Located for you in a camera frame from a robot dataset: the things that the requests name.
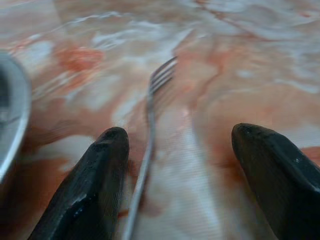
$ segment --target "metal fork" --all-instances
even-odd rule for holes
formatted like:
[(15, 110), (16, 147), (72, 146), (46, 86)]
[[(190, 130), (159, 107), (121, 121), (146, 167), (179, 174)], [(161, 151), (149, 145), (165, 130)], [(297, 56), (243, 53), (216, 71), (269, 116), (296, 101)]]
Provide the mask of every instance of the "metal fork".
[(148, 92), (147, 92), (147, 121), (148, 121), (148, 142), (142, 159), (139, 176), (137, 178), (132, 200), (129, 207), (127, 223), (124, 229), (122, 240), (130, 240), (133, 234), (135, 220), (138, 213), (141, 195), (144, 190), (146, 177), (152, 158), (152, 153), (155, 145), (156, 136), (156, 120), (154, 111), (154, 94), (156, 91), (168, 83), (174, 77), (177, 57), (171, 58), (169, 61), (161, 65), (150, 77)]

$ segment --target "metal bowl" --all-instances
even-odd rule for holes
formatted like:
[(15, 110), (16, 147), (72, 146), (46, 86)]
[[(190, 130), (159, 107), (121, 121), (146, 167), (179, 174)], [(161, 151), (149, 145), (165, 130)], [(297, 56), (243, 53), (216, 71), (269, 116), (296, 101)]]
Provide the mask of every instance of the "metal bowl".
[(30, 110), (30, 82), (17, 62), (0, 51), (0, 199), (10, 182)]

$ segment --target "fork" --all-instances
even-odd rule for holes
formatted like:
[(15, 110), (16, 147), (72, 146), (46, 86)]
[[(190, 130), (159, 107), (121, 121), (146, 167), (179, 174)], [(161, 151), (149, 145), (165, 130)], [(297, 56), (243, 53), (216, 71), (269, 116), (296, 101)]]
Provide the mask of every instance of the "fork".
[(177, 57), (171, 58), (169, 61), (161, 65), (150, 77), (148, 92), (146, 96), (146, 110), (147, 110), (147, 121), (148, 121), (148, 142), (143, 155), (139, 176), (137, 178), (134, 192), (132, 195), (132, 200), (129, 207), (129, 213), (127, 218), (127, 223), (124, 229), (122, 240), (130, 240), (133, 234), (135, 220), (138, 213), (140, 199), (144, 190), (144, 185), (146, 177), (148, 174), (148, 169), (150, 161), (152, 158), (154, 146), (155, 146), (155, 136), (156, 136), (156, 119), (154, 111), (154, 94), (163, 85), (168, 83), (174, 77), (175, 66), (177, 64)]

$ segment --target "table surface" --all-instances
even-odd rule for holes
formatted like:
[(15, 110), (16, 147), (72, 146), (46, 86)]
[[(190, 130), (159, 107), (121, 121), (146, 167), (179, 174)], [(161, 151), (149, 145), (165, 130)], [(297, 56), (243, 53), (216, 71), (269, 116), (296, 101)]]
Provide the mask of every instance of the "table surface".
[(319, 20), (316, 0), (2, 0), (0, 48), (31, 79), (32, 113), (1, 236), (27, 239), (60, 182), (113, 126), (130, 141), (121, 236), (146, 146), (149, 76), (177, 56), (156, 96), (156, 150), (134, 238), (274, 239), (231, 130), (272, 128), (320, 165)]

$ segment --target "marble surface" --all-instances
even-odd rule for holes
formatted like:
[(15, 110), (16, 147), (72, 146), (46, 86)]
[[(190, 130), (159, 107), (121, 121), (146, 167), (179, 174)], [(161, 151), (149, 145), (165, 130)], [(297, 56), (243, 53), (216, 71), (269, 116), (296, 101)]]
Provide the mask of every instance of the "marble surface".
[(32, 114), (1, 214), (27, 239), (63, 178), (109, 127), (130, 166), (116, 238), (146, 146), (150, 74), (156, 150), (135, 239), (274, 239), (231, 148), (234, 124), (289, 137), (320, 165), (318, 0), (2, 0), (0, 48), (32, 82)]

